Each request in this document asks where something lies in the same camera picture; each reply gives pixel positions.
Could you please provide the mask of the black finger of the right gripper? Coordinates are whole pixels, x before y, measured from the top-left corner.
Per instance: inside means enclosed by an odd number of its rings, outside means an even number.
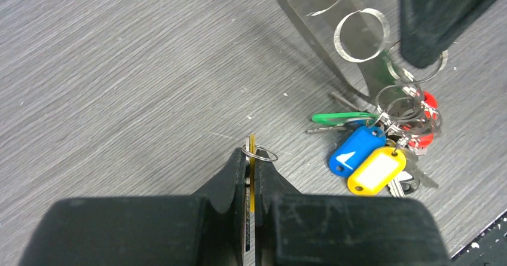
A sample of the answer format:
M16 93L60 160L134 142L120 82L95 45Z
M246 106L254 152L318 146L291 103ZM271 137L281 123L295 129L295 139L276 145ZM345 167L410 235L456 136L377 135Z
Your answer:
M497 0L399 0L400 53L423 69L436 62Z

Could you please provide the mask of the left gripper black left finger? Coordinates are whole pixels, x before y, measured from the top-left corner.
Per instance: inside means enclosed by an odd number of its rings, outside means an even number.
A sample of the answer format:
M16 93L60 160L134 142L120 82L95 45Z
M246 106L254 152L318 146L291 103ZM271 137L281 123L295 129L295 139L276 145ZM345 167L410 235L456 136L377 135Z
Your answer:
M242 265L246 157L192 194L62 199L20 265Z

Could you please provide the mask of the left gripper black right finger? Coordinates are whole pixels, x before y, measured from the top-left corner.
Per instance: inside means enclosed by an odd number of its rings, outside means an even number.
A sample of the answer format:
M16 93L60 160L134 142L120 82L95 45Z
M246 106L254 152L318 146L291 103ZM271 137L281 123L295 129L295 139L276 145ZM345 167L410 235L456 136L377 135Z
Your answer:
M299 192L255 160L256 265L450 265L435 220L419 201Z

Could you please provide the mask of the yellow tagged key with ring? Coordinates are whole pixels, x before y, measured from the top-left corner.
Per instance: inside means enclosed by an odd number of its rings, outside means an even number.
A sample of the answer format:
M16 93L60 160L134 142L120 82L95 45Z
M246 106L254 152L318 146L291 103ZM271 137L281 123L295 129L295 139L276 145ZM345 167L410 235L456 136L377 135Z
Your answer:
M271 154L273 158L269 155L267 157L262 157L256 154L257 149L264 150L268 154ZM251 250L251 213L255 212L255 162L259 161L267 161L267 162L275 162L279 159L278 155L274 152L266 149L263 146L257 145L255 142L255 135L250 134L245 139L245 144L242 146L242 153L245 155L246 159L246 174L245 174L245 252Z

